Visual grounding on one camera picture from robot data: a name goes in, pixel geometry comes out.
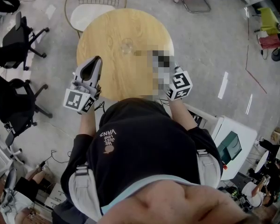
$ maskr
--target gray floor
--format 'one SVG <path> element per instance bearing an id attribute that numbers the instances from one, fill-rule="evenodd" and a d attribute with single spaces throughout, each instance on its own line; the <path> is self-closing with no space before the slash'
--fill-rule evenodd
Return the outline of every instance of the gray floor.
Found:
<path id="1" fill-rule="evenodd" d="M 50 33 L 36 45 L 36 49 L 46 52 L 48 57 L 33 57 L 31 81 L 35 90 L 43 83 L 49 85 L 37 103 L 52 112 L 54 117 L 48 119 L 36 114 L 38 126 L 28 129 L 14 142 L 16 147 L 23 149 L 23 159 L 31 166 L 48 158 L 51 149 L 58 151 L 54 156 L 57 160 L 66 161 L 67 152 L 73 145 L 72 138 L 79 127 L 79 115 L 62 107 L 65 89 L 76 68 L 78 44 L 78 36 L 63 14 L 64 1 L 36 0 L 22 2 L 21 6 L 29 26 L 35 30 L 50 27 Z M 270 56 L 263 60 L 253 33 L 259 28 L 260 19 L 251 17 L 250 9 L 248 23 L 242 0 L 208 0 L 212 11 L 207 14 L 190 14 L 181 3 L 176 4 L 172 0 L 127 1 L 127 7 L 152 14 L 169 31 L 176 60 L 189 72 L 194 84 L 191 94 L 184 99 L 186 103 L 212 115 L 235 119 L 266 138 L 276 126 L 280 127 L 280 62 L 273 62 Z M 190 6 L 201 8 L 203 3 L 193 0 Z M 48 13 L 52 11 L 54 13 L 49 18 Z M 14 19 L 15 16 L 11 15 L 5 17 L 0 26 L 0 44 Z M 246 71 L 246 64 L 265 91 Z M 228 73 L 228 83 L 223 98 L 219 99 L 225 72 Z M 251 95 L 251 108 L 246 114 Z M 7 132 L 1 123 L 0 133 L 4 140 Z M 66 163 L 49 160 L 49 167 L 57 177 L 65 166 Z"/>

